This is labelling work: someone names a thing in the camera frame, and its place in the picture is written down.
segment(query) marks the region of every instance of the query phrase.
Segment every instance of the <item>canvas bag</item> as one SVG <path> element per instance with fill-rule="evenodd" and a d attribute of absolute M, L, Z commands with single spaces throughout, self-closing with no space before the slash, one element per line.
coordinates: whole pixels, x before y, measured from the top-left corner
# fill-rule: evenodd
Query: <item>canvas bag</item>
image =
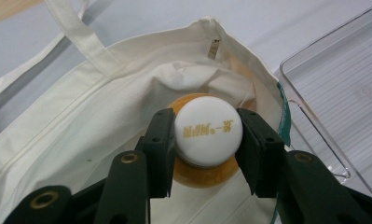
<path fill-rule="evenodd" d="M 76 193 L 103 179 L 119 152 L 133 150 L 155 112 L 193 92 L 256 111 L 288 140 L 281 85 L 216 20 L 106 48 L 66 0 L 46 2 L 87 60 L 0 133 L 0 223 L 35 189 L 65 185 Z M 213 60 L 214 40 L 220 42 Z M 209 189 L 173 182 L 172 197 L 152 200 L 151 214 L 152 223 L 270 223 L 274 205 L 251 196 L 237 172 Z"/>

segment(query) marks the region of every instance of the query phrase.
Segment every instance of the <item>bag strap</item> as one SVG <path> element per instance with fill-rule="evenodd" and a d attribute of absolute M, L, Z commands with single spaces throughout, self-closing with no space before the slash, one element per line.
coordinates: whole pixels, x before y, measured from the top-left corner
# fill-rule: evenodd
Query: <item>bag strap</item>
<path fill-rule="evenodd" d="M 93 66 L 106 76 L 121 69 L 122 64 L 106 49 L 98 36 L 78 18 L 68 0 L 45 0 L 62 32 Z"/>
<path fill-rule="evenodd" d="M 83 0 L 83 5 L 78 12 L 78 18 L 82 19 L 84 12 L 87 10 L 90 0 Z M 27 62 L 19 65 L 11 72 L 0 77 L 0 94 L 5 91 L 10 85 L 16 82 L 22 77 L 22 75 L 29 71 L 32 67 L 40 63 L 47 55 L 52 52 L 52 50 L 58 45 L 58 43 L 64 38 L 64 34 L 59 34 L 55 36 L 51 42 L 48 43 L 40 52 L 38 52 L 34 57 L 29 59 Z"/>

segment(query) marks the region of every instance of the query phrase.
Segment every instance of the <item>white cloth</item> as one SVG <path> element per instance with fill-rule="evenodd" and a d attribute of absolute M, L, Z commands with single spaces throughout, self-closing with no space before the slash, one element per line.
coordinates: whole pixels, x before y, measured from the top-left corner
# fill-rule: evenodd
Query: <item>white cloth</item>
<path fill-rule="evenodd" d="M 55 84 L 46 93 L 0 128 L 0 222 L 34 189 L 56 184 L 76 192 L 103 178 L 113 156 L 132 149 L 152 114 L 179 96 L 209 92 L 234 106 L 256 110 L 278 129 L 282 99 L 277 79 L 215 20 L 205 18 L 185 29 L 129 39 L 106 49 L 65 2 L 58 2 L 67 10 L 55 9 L 58 3 L 51 5 L 51 11 L 54 8 L 58 20 L 65 18 L 64 33 L 88 61 L 57 82 L 53 78 Z M 72 25 L 66 28 L 65 24 L 80 29 L 72 33 Z M 221 44 L 212 61 L 206 55 L 216 38 Z M 61 68 L 52 63 L 47 71 L 67 71 L 69 64 Z M 12 99 L 0 100 L 8 105 Z M 212 189 L 174 184 L 172 198 L 153 200 L 152 216 L 157 223 L 267 223 L 273 206 L 273 200 L 251 197 L 237 173 Z M 171 213 L 162 216 L 164 211 Z"/>

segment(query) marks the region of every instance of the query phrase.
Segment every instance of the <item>clear plastic container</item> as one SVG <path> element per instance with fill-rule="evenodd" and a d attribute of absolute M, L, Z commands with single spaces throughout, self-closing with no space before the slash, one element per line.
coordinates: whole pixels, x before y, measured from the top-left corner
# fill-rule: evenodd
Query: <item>clear plastic container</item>
<path fill-rule="evenodd" d="M 291 149 L 316 154 L 340 183 L 372 196 L 372 8 L 283 61 L 280 72 Z"/>

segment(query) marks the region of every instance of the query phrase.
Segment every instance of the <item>zipper pull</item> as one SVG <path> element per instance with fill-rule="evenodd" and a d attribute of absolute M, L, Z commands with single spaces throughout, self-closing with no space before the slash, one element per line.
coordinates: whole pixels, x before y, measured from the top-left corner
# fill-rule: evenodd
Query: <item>zipper pull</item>
<path fill-rule="evenodd" d="M 215 59 L 215 55 L 217 54 L 219 44 L 220 44 L 220 40 L 218 40 L 218 39 L 212 40 L 212 45 L 209 49 L 208 58 L 210 58 L 212 60 Z"/>

